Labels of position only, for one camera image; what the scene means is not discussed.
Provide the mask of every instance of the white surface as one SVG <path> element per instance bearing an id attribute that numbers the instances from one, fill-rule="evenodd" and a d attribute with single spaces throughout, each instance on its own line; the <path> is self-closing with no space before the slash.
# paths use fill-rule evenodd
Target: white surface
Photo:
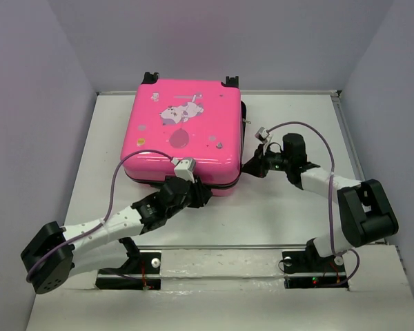
<path id="1" fill-rule="evenodd" d="M 164 290 L 146 292 L 76 290 L 65 283 L 37 296 L 28 331 L 414 331 L 414 300 L 395 248 L 370 245 L 358 251 L 362 264 L 350 291 L 286 290 L 276 271 L 276 250 L 210 251 L 210 256 L 203 250 L 169 251 L 162 268 L 199 279 L 165 279 Z M 345 264 L 351 272 L 355 257 L 347 254 Z M 248 275 L 266 279 L 245 279 Z"/>
<path id="2" fill-rule="evenodd" d="M 119 161 L 134 96 L 99 96 L 83 151 L 66 224 L 78 224 L 105 215 L 110 180 Z M 251 158 L 261 126 L 304 121 L 328 140 L 336 173 L 354 178 L 331 98 L 328 95 L 243 95 L 248 120 L 243 162 Z M 274 131 L 273 141 L 297 132 L 304 136 L 310 161 L 330 168 L 324 144 L 307 128 L 291 126 Z M 142 199 L 153 189 L 132 182 L 122 171 L 115 186 L 114 210 Z M 339 211 L 335 205 L 335 225 Z M 265 179 L 243 174 L 230 197 L 214 197 L 202 209 L 185 209 L 166 226 L 136 238 L 139 245 L 305 244 L 328 232 L 325 198 L 298 190 L 284 173 Z"/>

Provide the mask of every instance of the pink suitcase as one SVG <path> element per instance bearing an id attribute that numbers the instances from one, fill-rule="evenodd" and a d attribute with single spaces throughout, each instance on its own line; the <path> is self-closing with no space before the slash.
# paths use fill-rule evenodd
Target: pink suitcase
<path id="1" fill-rule="evenodd" d="M 138 87 L 121 158 L 142 149 L 160 150 L 172 157 L 192 157 L 195 175 L 214 195 L 229 195 L 241 174 L 246 107 L 238 77 L 226 82 L 159 79 L 147 72 Z M 126 174 L 138 183 L 159 187 L 174 176 L 165 157 L 141 153 L 124 163 Z"/>

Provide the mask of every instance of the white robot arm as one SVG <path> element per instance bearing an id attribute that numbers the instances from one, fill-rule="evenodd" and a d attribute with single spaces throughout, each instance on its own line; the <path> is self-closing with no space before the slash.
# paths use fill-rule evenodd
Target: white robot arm
<path id="1" fill-rule="evenodd" d="M 309 162 L 304 138 L 300 134 L 284 135 L 283 148 L 280 152 L 273 152 L 270 149 L 273 143 L 270 142 L 269 131 L 259 129 L 256 137 L 263 143 L 243 166 L 242 172 L 264 178 L 269 170 L 282 171 L 290 183 L 299 189 L 316 193 L 329 201 L 330 231 L 308 241 L 303 258 L 290 263 L 309 265 L 312 269 L 314 265 L 328 263 L 351 248 L 397 233 L 397 219 L 379 181 L 346 179 Z M 333 228 L 332 202 L 339 205 L 341 227 L 338 228 Z"/>
<path id="2" fill-rule="evenodd" d="M 28 271 L 26 279 L 35 292 L 50 292 L 82 272 L 118 268 L 126 263 L 120 250 L 127 250 L 127 263 L 138 263 L 139 250 L 131 237 L 162 227 L 186 207 L 203 207 L 212 197 L 212 192 L 193 176 L 194 167 L 195 160 L 181 160 L 175 166 L 176 177 L 166 179 L 158 192 L 106 221 L 64 227 L 57 222 L 45 224 L 21 253 Z"/>

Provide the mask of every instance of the gray wall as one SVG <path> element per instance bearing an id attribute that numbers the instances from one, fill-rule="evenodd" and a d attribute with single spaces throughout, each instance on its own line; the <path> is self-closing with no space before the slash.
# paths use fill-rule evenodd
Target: gray wall
<path id="1" fill-rule="evenodd" d="M 49 0 L 92 85 L 144 71 L 243 89 L 342 89 L 391 0 Z"/>
<path id="2" fill-rule="evenodd" d="M 362 167 L 386 188 L 414 294 L 414 0 L 396 0 L 342 95 Z"/>
<path id="3" fill-rule="evenodd" d="M 19 255 L 62 221 L 95 94 L 45 0 L 0 0 L 0 330 L 25 330 Z"/>

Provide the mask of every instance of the purple cable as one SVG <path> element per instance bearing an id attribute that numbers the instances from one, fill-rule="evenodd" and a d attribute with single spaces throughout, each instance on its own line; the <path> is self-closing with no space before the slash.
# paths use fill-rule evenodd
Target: purple cable
<path id="1" fill-rule="evenodd" d="M 172 157 L 167 155 L 166 153 L 160 152 L 158 150 L 138 150 L 136 152 L 130 153 L 128 156 L 124 157 L 117 165 L 117 167 L 115 168 L 115 171 L 113 173 L 112 176 L 112 183 L 110 185 L 110 198 L 109 198 L 109 207 L 108 207 L 108 211 L 105 215 L 105 217 L 103 218 L 103 222 L 106 222 L 109 219 L 110 213 L 112 212 L 112 207 L 113 207 L 113 197 L 114 197 L 114 193 L 115 193 L 115 179 L 117 178 L 117 174 L 118 174 L 118 170 L 120 169 L 120 167 L 123 165 L 124 162 L 126 162 L 129 158 L 133 157 L 134 155 L 137 154 L 141 154 L 141 153 L 145 153 L 145 152 L 149 152 L 149 153 L 155 153 L 155 154 L 160 154 L 166 158 L 168 158 L 169 160 L 172 161 Z M 71 239 L 68 239 L 67 241 L 64 241 L 63 243 L 60 243 L 59 245 L 55 246 L 53 249 L 51 249 L 49 252 L 47 252 L 46 254 L 44 254 L 40 260 L 38 260 L 33 266 L 32 268 L 29 269 L 28 274 L 26 275 L 26 281 L 28 283 L 30 283 L 30 279 L 32 278 L 32 275 L 34 274 L 35 270 L 37 270 L 40 265 L 42 263 L 44 263 L 52 254 L 54 254 L 57 250 L 59 250 L 60 248 L 69 245 L 71 243 L 73 243 L 76 240 L 79 240 L 81 238 L 84 238 L 92 233 L 94 233 L 95 231 L 97 231 L 98 229 L 100 229 L 103 226 L 103 223 L 100 223 L 99 225 L 95 226 L 94 228 L 90 229 L 87 232 L 84 232 L 82 234 L 80 234 L 79 236 L 73 237 Z"/>
<path id="2" fill-rule="evenodd" d="M 311 126 L 310 124 L 304 123 L 304 122 L 291 121 L 291 122 L 281 123 L 281 124 L 278 124 L 277 126 L 273 126 L 271 129 L 268 129 L 267 133 L 271 133 L 273 130 L 278 129 L 282 126 L 289 126 L 289 125 L 293 125 L 293 124 L 297 124 L 299 126 L 305 126 L 308 129 L 312 130 L 315 134 L 317 134 L 319 136 L 319 138 L 324 142 L 324 145 L 325 145 L 326 149 L 328 150 L 328 154 L 330 155 L 331 173 L 330 173 L 330 179 L 329 179 L 329 182 L 328 182 L 328 220 L 329 220 L 329 223 L 330 223 L 330 244 L 331 244 L 331 252 L 333 253 L 333 255 L 334 256 L 342 256 L 344 254 L 344 252 L 336 253 L 335 248 L 334 248 L 333 177 L 334 177 L 335 162 L 334 162 L 333 152 L 331 151 L 330 145 L 328 144 L 328 142 L 324 138 L 324 136 L 319 131 L 314 129 L 313 126 Z M 354 271 L 353 271 L 353 273 L 351 273 L 351 275 L 349 277 L 347 277 L 342 282 L 337 283 L 335 285 L 341 285 L 343 283 L 346 283 L 349 279 L 351 279 L 354 276 L 354 274 L 359 269 L 360 257 L 359 257 L 358 253 L 355 250 L 350 249 L 350 251 L 353 252 L 357 257 L 357 264 L 354 268 Z"/>

